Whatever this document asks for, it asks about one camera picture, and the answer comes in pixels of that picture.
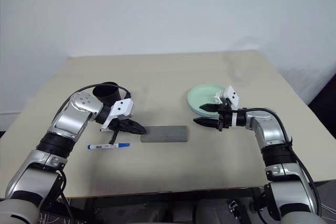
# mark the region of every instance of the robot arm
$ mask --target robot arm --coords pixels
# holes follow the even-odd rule
[[[289,142],[285,139],[286,132],[275,118],[275,113],[263,108],[237,110],[239,97],[231,86],[219,97],[221,104],[200,106],[203,110],[218,112],[218,120],[196,118],[194,121],[220,131],[230,126],[244,126],[255,132],[265,162],[266,177],[270,181],[264,187],[263,199],[270,216],[281,220],[282,223],[325,223],[317,215],[318,207],[314,193],[291,151]],[[307,215],[313,215],[311,222],[300,222],[309,220]]]
[[[72,95],[67,108],[55,117],[9,182],[6,200],[0,202],[0,219],[10,224],[37,223],[41,207],[52,205],[59,197],[64,178],[57,171],[63,170],[87,123],[96,121],[106,129],[113,119],[129,117],[132,108],[130,98],[110,108],[90,94]]]

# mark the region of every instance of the cable wire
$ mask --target cable wire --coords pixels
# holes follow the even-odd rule
[[[257,210],[257,214],[258,214],[258,216],[259,216],[259,218],[260,218],[260,220],[262,221],[263,224],[268,224],[268,223],[265,221],[265,219],[263,218],[263,216],[261,215],[260,210]]]
[[[99,211],[100,211],[100,208],[98,208],[98,209],[95,211],[94,215],[96,215]]]
[[[325,204],[321,204],[321,206],[322,206],[322,208],[324,208],[326,211],[328,211],[328,212],[330,212],[330,213],[336,215],[336,210],[335,210],[335,209],[333,209],[333,208],[331,208],[331,207],[328,207],[328,206],[326,206]]]
[[[125,95],[125,98],[124,98],[124,99],[126,99],[126,98],[130,98],[130,97],[131,97],[131,93],[130,93],[126,88],[124,88],[124,87],[122,87],[122,86],[115,85],[115,84],[111,84],[111,83],[99,83],[99,84],[88,85],[88,86],[83,87],[83,88],[81,88],[81,89],[75,91],[74,93],[72,93],[72,94],[71,94],[71,95],[64,101],[64,103],[61,105],[61,107],[59,107],[59,109],[58,109],[58,111],[56,112],[56,114],[55,114],[53,120],[54,120],[54,119],[57,117],[57,115],[62,111],[62,109],[65,107],[65,105],[67,105],[67,103],[70,101],[71,96],[73,96],[75,93],[77,93],[77,92],[81,92],[81,91],[83,91],[83,90],[85,90],[85,89],[90,89],[90,88],[95,88],[95,87],[101,87],[101,86],[110,86],[110,87],[114,87],[114,88],[122,89],[122,90],[124,90],[124,91],[126,92],[126,95]]]
[[[282,130],[283,136],[285,138],[285,142],[286,142],[286,144],[288,146],[288,150],[293,155],[293,157],[295,158],[295,160],[298,162],[299,166],[301,167],[301,169],[303,170],[303,172],[305,173],[305,175],[307,176],[307,178],[309,180],[310,186],[312,187],[312,190],[314,192],[315,199],[316,199],[317,215],[321,217],[321,199],[320,199],[319,192],[317,191],[317,188],[316,188],[316,185],[314,183],[314,180],[310,176],[307,168],[305,167],[305,165],[303,164],[303,162],[299,159],[299,157],[296,155],[296,153],[292,149],[291,142],[288,139],[288,135],[286,133],[285,127],[284,127],[284,125],[283,125],[280,117],[274,111],[272,111],[270,109],[266,109],[266,108],[240,109],[240,110],[232,110],[231,112],[233,112],[233,113],[239,113],[239,112],[251,112],[251,111],[265,111],[265,112],[268,112],[272,116],[274,116],[275,119],[278,121],[278,123],[280,125],[280,128]]]
[[[59,172],[61,173],[61,175],[63,177],[63,185],[62,185],[62,189],[61,189],[61,192],[63,193],[65,187],[67,186],[67,176],[65,176],[65,173],[63,172],[63,170],[59,170]]]
[[[76,220],[75,220],[74,215],[72,214],[72,211],[70,209],[69,202],[68,202],[67,198],[64,196],[64,193],[63,193],[64,189],[65,189],[65,187],[67,185],[67,177],[66,177],[66,175],[65,175],[65,173],[64,173],[63,170],[59,170],[59,172],[61,173],[61,175],[63,177],[63,185],[62,185],[60,196],[62,198],[62,201],[64,202],[65,207],[68,210],[68,213],[69,213],[70,220],[71,220],[72,224],[76,224]]]
[[[63,192],[61,192],[61,198],[62,198],[62,200],[63,200],[63,202],[64,202],[65,207],[66,207],[67,210],[68,210],[68,213],[69,213],[70,220],[71,220],[72,224],[76,224],[75,217],[74,217],[74,215],[72,214],[72,211],[71,211],[71,209],[70,209],[70,206],[69,206],[69,203],[68,203],[68,201],[67,201],[67,198],[64,196],[64,193],[63,193]]]
[[[331,219],[331,218],[328,218],[328,217],[325,217],[325,216],[321,216],[323,219],[327,219],[327,220],[332,220],[332,221],[336,221],[335,219]]]
[[[49,221],[49,222],[46,222],[45,224],[52,224],[52,223],[54,223],[54,222],[56,222],[56,221],[58,221],[59,220],[59,217],[57,217],[55,220],[53,220],[53,221]]]
[[[40,212],[40,218],[38,219],[38,223],[39,224],[41,224],[41,223],[43,223],[44,221],[43,221],[43,218],[42,218],[42,213]]]

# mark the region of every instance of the blue pen cap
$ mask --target blue pen cap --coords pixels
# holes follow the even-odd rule
[[[130,144],[129,143],[120,143],[120,144],[118,144],[118,147],[119,148],[121,148],[121,147],[128,147],[128,146],[130,146]]]

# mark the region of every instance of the black cylinder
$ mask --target black cylinder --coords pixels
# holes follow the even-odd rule
[[[65,136],[47,132],[36,146],[39,151],[67,158],[75,145],[75,141]]]
[[[102,84],[114,84],[115,82],[103,82]],[[105,106],[111,107],[116,101],[121,100],[119,88],[113,86],[97,86],[93,89],[92,94],[98,98]]]
[[[104,124],[104,122],[106,121],[107,117],[110,114],[110,111],[111,111],[111,108],[104,105],[99,115],[96,117],[96,122],[100,124]]]
[[[266,166],[295,162],[288,146],[283,144],[264,147],[261,153]]]
[[[238,112],[237,113],[237,126],[245,126],[246,125],[246,112]]]

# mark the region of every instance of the black cable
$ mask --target black cable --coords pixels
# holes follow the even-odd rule
[[[296,153],[294,152],[294,150],[292,149],[292,145],[291,142],[288,139],[288,135],[286,133],[285,127],[280,119],[280,117],[272,110],[270,109],[266,109],[266,108],[251,108],[251,109],[240,109],[240,110],[232,110],[233,113],[239,113],[239,112],[251,112],[251,111],[265,111],[270,113],[272,116],[275,117],[275,119],[278,121],[280,128],[282,130],[283,136],[285,138],[285,142],[288,146],[289,151],[291,152],[291,154],[293,155],[293,157],[295,158],[295,160],[298,162],[299,166],[302,168],[303,172],[306,174],[310,186],[312,187],[312,190],[314,192],[315,195],[315,199],[316,199],[316,205],[317,205],[317,215],[321,217],[321,199],[320,199],[320,195],[319,192],[317,191],[316,185],[314,183],[314,180],[312,179],[312,177],[310,176],[307,168],[305,167],[305,165],[303,164],[303,162],[299,159],[299,157],[296,155]]]
[[[65,173],[63,172],[63,170],[59,170],[59,172],[61,173],[62,177],[63,177],[63,185],[62,185],[62,189],[61,189],[61,193],[63,193],[66,185],[67,185],[67,177],[65,176]]]
[[[261,215],[260,210],[257,210],[257,214],[258,214],[258,216],[259,216],[259,218],[260,218],[260,220],[262,221],[263,224],[268,224],[268,223],[265,221],[265,219],[263,218],[263,216]]]
[[[69,213],[69,216],[70,216],[72,224],[76,224],[76,220],[74,218],[74,215],[72,214],[72,211],[70,209],[69,203],[68,203],[68,201],[65,198],[64,193],[63,193],[63,191],[64,191],[64,189],[65,189],[65,187],[67,185],[67,176],[65,176],[65,173],[63,172],[63,170],[58,170],[58,171],[61,173],[61,175],[63,177],[63,185],[62,185],[60,196],[62,198],[62,201],[64,202],[65,207],[68,210],[68,213]]]
[[[72,212],[71,212],[71,209],[70,209],[70,206],[69,206],[69,202],[68,202],[67,199],[65,198],[63,192],[61,192],[61,198],[62,198],[62,200],[63,200],[63,202],[64,202],[65,207],[66,207],[67,210],[68,210],[68,213],[69,213],[70,220],[71,220],[72,224],[76,224],[76,220],[75,220],[75,218],[74,218],[74,215],[73,215]]]
[[[114,88],[122,89],[122,90],[124,90],[124,91],[126,92],[126,95],[125,95],[125,98],[124,98],[124,99],[126,99],[126,98],[131,98],[131,93],[130,93],[126,88],[124,88],[124,87],[122,87],[122,86],[118,86],[118,85],[111,84],[111,83],[99,83],[99,84],[88,85],[88,86],[83,87],[83,88],[81,88],[81,89],[75,91],[74,93],[72,93],[72,94],[71,94],[71,95],[64,101],[64,103],[61,105],[61,107],[58,109],[58,111],[56,112],[56,114],[55,114],[53,120],[54,120],[54,119],[57,117],[57,115],[62,111],[62,109],[65,107],[65,105],[67,105],[67,103],[68,103],[69,100],[70,100],[70,97],[71,97],[73,94],[75,94],[75,93],[77,93],[77,92],[81,92],[81,91],[83,91],[83,90],[85,90],[85,89],[90,89],[90,88],[100,87],[100,86],[110,86],[110,87],[114,87]]]

